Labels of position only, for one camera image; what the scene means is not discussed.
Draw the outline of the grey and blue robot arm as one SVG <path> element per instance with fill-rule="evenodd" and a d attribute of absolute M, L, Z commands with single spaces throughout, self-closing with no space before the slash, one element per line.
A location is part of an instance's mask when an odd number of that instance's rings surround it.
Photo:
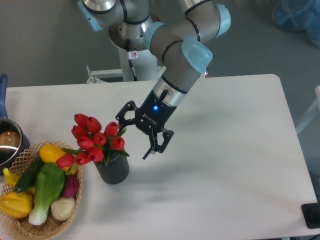
<path fill-rule="evenodd" d="M 120 59 L 120 69 L 89 71 L 90 78 L 120 74 L 125 82 L 156 82 L 141 106 L 129 101 L 116 119 L 121 129 L 134 125 L 148 135 L 149 154 L 162 153 L 174 134 L 165 124 L 205 74 L 213 58 L 205 42 L 228 31 L 229 10 L 210 0 L 182 0 L 184 20 L 168 26 L 151 14 L 147 0 L 80 0 L 77 5 L 94 31 L 108 31 Z"/>

